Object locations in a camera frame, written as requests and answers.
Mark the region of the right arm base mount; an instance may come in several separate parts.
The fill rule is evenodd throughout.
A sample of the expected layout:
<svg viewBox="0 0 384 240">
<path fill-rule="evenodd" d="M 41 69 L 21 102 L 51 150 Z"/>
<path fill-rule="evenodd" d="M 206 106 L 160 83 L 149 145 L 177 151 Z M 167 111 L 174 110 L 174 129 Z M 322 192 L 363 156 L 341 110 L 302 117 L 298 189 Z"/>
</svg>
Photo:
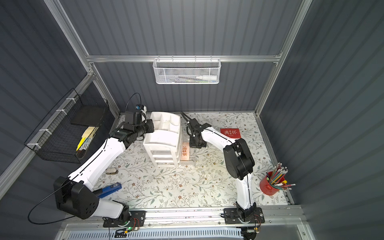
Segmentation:
<svg viewBox="0 0 384 240">
<path fill-rule="evenodd" d="M 264 214 L 261 208 L 253 208 L 252 210 L 241 210 L 240 208 L 226 208 L 221 214 L 226 224 L 260 224 L 265 223 Z"/>
</svg>

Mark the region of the clear plastic drawer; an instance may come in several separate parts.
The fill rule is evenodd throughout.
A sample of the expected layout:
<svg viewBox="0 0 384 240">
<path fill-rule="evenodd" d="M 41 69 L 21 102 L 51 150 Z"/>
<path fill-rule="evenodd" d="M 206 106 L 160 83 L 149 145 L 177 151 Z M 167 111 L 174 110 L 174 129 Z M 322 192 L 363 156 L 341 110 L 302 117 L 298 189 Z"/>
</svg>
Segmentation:
<svg viewBox="0 0 384 240">
<path fill-rule="evenodd" d="M 180 164 L 182 166 L 194 166 L 195 161 L 191 157 L 189 142 L 182 142 Z"/>
</svg>

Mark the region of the white marker in basket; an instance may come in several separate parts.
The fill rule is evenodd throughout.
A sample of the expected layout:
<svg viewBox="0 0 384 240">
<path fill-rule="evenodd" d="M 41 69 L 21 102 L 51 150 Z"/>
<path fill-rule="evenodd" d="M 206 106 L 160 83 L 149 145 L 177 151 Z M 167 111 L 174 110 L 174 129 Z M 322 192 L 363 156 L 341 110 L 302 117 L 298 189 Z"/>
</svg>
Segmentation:
<svg viewBox="0 0 384 240">
<path fill-rule="evenodd" d="M 218 80 L 218 77 L 216 75 L 202 75 L 196 76 L 196 79 L 208 82 L 216 82 Z"/>
</svg>

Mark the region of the white plastic drawer organizer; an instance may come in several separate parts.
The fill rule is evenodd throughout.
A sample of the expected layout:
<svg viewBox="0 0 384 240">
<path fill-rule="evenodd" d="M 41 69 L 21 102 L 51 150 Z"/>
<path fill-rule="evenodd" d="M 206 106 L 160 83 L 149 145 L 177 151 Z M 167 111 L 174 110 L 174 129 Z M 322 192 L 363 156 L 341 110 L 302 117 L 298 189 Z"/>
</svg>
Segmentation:
<svg viewBox="0 0 384 240">
<path fill-rule="evenodd" d="M 143 145 L 153 165 L 179 167 L 182 147 L 181 117 L 167 112 L 152 112 L 154 132 L 145 134 Z"/>
</svg>

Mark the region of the black notebook in basket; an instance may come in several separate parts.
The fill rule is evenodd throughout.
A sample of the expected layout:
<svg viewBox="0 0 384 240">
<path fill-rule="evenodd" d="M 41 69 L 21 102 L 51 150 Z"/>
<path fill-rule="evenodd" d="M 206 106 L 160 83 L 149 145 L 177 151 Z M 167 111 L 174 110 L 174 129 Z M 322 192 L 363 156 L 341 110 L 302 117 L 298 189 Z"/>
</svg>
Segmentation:
<svg viewBox="0 0 384 240">
<path fill-rule="evenodd" d="M 82 106 L 72 117 L 72 125 L 97 127 L 104 117 L 106 108 L 98 106 Z"/>
</svg>

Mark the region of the red pencil cup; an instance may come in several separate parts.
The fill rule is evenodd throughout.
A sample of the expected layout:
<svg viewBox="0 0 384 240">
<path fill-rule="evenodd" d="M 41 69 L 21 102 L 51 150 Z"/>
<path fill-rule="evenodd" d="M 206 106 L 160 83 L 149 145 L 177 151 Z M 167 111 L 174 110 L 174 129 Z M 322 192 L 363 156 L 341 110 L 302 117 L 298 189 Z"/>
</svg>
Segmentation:
<svg viewBox="0 0 384 240">
<path fill-rule="evenodd" d="M 273 170 L 267 172 L 265 177 L 260 181 L 259 187 L 262 193 L 267 196 L 273 196 L 278 192 L 287 192 L 296 184 L 289 184 L 285 176 L 289 172 L 287 167 L 282 163 L 278 163 Z"/>
</svg>

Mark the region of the small metal tape dispenser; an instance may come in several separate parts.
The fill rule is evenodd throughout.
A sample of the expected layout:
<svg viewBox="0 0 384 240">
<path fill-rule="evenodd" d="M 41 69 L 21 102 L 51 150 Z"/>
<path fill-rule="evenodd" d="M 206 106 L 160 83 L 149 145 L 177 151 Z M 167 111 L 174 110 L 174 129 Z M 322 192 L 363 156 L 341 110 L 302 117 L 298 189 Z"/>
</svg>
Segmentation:
<svg viewBox="0 0 384 240">
<path fill-rule="evenodd" d="M 108 168 L 106 169 L 106 175 L 115 175 L 119 172 L 116 168 Z"/>
</svg>

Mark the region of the yellow sticky notes pad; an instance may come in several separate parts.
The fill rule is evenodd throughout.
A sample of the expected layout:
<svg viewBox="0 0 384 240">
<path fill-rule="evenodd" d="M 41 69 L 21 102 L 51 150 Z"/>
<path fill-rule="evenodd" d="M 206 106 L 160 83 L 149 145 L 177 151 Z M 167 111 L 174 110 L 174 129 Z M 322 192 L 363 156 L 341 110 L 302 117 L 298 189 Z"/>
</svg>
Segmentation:
<svg viewBox="0 0 384 240">
<path fill-rule="evenodd" d="M 82 138 L 88 138 L 91 134 L 92 134 L 92 132 L 95 130 L 95 128 L 96 127 L 88 127 L 85 131 L 84 131 L 84 133 L 82 134 Z"/>
</svg>

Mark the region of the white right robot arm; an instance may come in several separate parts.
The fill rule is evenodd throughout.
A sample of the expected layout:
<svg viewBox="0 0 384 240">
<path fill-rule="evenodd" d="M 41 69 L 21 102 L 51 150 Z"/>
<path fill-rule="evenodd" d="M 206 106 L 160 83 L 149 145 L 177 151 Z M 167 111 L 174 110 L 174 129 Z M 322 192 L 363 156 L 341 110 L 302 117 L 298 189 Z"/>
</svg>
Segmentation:
<svg viewBox="0 0 384 240">
<path fill-rule="evenodd" d="M 225 159 L 228 173 L 236 179 L 237 206 L 244 211 L 255 205 L 252 197 L 252 177 L 255 160 L 247 142 L 231 139 L 209 124 L 201 125 L 196 119 L 187 120 L 186 131 L 196 148 L 203 148 L 207 143 L 219 149 Z"/>
</svg>

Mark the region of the white vented strip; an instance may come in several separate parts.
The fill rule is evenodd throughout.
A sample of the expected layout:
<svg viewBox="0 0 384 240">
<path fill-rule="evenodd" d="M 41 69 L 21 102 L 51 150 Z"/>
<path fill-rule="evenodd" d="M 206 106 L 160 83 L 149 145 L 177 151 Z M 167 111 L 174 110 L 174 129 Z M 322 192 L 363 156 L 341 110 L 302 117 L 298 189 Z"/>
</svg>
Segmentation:
<svg viewBox="0 0 384 240">
<path fill-rule="evenodd" d="M 237 228 L 144 229 L 126 234 L 115 231 L 71 231 L 69 240 L 242 240 Z"/>
</svg>

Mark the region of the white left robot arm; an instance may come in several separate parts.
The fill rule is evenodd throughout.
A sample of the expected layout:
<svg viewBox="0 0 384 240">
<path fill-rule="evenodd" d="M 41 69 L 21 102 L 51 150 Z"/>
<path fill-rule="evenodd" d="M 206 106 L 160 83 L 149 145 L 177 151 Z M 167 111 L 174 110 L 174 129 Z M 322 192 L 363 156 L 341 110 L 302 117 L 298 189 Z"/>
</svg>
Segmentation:
<svg viewBox="0 0 384 240">
<path fill-rule="evenodd" d="M 147 120 L 147 108 L 137 105 L 125 113 L 125 121 L 114 129 L 102 146 L 68 177 L 54 182 L 57 208 L 80 219 L 104 217 L 126 223 L 130 220 L 125 204 L 99 198 L 94 192 L 95 183 L 110 164 L 132 143 L 154 132 L 152 120 Z"/>
</svg>

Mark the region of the red postcard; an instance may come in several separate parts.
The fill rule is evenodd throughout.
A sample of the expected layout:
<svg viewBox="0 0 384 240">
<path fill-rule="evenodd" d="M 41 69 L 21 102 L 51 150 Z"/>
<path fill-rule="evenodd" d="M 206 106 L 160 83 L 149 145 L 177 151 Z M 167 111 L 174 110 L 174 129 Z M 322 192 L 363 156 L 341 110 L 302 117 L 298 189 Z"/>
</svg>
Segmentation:
<svg viewBox="0 0 384 240">
<path fill-rule="evenodd" d="M 234 129 L 234 128 L 222 128 L 220 129 L 221 134 L 231 138 L 231 139 L 240 139 L 241 132 L 240 129 Z"/>
</svg>

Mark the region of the blue stapler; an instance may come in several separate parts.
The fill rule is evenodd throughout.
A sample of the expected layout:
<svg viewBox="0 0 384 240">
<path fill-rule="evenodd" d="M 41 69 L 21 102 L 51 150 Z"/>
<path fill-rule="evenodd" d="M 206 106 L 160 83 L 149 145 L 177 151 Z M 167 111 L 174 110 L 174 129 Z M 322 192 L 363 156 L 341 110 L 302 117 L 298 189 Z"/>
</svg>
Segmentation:
<svg viewBox="0 0 384 240">
<path fill-rule="evenodd" d="M 119 191 L 121 188 L 122 188 L 121 183 L 115 183 L 107 187 L 104 187 L 102 189 L 95 190 L 93 191 L 93 194 L 95 194 L 98 198 L 104 198 Z"/>
</svg>

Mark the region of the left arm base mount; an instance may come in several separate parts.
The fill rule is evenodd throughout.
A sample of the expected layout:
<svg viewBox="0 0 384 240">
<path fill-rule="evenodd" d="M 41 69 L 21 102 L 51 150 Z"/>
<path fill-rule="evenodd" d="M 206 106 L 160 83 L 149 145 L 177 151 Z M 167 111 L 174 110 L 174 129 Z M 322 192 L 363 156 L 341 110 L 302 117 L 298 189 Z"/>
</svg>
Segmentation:
<svg viewBox="0 0 384 240">
<path fill-rule="evenodd" d="M 146 211 L 125 211 L 117 219 L 103 218 L 104 228 L 139 228 L 144 225 Z"/>
</svg>

